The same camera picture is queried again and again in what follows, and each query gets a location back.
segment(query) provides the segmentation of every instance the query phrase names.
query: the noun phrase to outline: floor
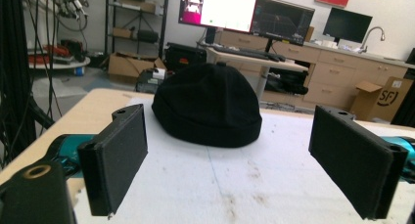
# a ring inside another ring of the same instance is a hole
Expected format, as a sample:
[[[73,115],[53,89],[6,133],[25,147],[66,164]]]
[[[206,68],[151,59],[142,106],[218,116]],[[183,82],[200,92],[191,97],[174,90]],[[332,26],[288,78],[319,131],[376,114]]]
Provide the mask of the floor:
[[[52,111],[54,120],[70,110],[89,91],[95,88],[111,88],[134,91],[133,84],[110,81],[106,71],[100,68],[86,67],[83,75],[76,75],[73,69],[58,69],[51,74],[55,95],[49,106],[49,79],[45,70],[32,71],[33,97],[37,105],[44,111]]]

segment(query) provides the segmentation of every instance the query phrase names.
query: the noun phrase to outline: computer monitor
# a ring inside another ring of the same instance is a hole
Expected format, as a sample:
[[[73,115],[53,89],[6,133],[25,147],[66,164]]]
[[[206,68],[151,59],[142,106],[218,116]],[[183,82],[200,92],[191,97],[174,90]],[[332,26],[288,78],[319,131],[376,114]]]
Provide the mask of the computer monitor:
[[[250,32],[256,0],[181,0],[179,23]]]
[[[251,32],[301,46],[314,11],[312,8],[280,0],[256,0]]]
[[[338,44],[340,39],[361,43],[371,21],[370,16],[332,8],[323,34],[335,37]]]

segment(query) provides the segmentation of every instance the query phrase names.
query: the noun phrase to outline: shelf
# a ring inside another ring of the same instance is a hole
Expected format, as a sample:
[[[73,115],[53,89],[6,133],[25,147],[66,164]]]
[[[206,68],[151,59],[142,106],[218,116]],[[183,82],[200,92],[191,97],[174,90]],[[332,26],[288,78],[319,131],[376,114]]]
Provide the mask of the shelf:
[[[137,37],[128,38],[128,37],[123,37],[123,36],[114,36],[112,34],[108,34],[108,36],[114,37],[114,38],[119,38],[119,39],[124,39],[124,40],[130,40],[130,41],[140,41],[140,42],[145,42],[145,43],[149,43],[149,44],[157,44],[159,42],[159,41],[149,42],[149,41],[145,41],[145,40],[138,40]]]
[[[77,68],[77,67],[85,67],[89,65],[91,60],[88,57],[85,57],[85,60],[83,62],[71,62],[69,65],[60,65],[60,64],[53,64],[53,69],[66,69],[66,68]],[[29,64],[28,67],[34,68],[34,64]],[[45,69],[50,68],[50,64],[37,64],[36,68],[39,69]]]
[[[115,52],[115,44],[119,39],[130,40],[137,42],[136,52],[140,53],[140,43],[156,44],[159,47],[158,56],[162,58],[163,43],[164,43],[164,29],[166,24],[166,7],[168,0],[146,0],[144,2],[137,2],[134,0],[106,0],[106,27],[105,27],[105,53],[109,54]],[[132,13],[121,13],[120,10],[128,10]],[[133,37],[114,36],[111,27],[133,27],[137,29]],[[149,33],[144,33],[141,37],[145,40],[137,39],[137,30],[146,30],[149,28]],[[131,44],[122,43],[122,47],[126,46],[128,50]]]

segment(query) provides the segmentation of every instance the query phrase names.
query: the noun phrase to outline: table surface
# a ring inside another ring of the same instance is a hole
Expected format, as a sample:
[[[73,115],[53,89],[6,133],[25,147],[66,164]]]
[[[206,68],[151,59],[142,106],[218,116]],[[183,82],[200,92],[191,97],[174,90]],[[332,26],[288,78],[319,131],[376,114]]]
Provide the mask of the table surface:
[[[269,60],[255,59],[246,56],[239,56],[233,54],[227,54],[223,52],[217,52],[213,48],[206,48],[207,55],[214,55],[218,58],[226,59],[228,61],[240,62],[240,63],[255,63],[257,65],[266,66],[266,67],[277,67],[279,69],[286,69],[292,71],[308,71],[308,68],[296,65],[289,62],[274,62]]]
[[[109,223],[366,223],[309,154],[312,115],[261,110],[259,138],[245,147],[222,149],[184,142],[156,120],[153,96],[95,89],[0,173],[0,184],[43,157],[62,134],[97,134],[111,113],[144,104],[149,154]],[[415,129],[360,122],[380,136],[415,138]],[[83,180],[68,180],[77,222],[93,217]],[[399,182],[386,220],[406,223],[415,186]]]

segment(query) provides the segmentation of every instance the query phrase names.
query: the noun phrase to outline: black beanie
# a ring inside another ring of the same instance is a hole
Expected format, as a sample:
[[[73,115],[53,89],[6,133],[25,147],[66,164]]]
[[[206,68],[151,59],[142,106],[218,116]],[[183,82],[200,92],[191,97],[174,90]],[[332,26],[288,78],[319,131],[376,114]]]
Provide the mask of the black beanie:
[[[256,94],[233,67],[186,67],[158,88],[152,105],[171,136],[223,148],[245,146],[259,136]]]

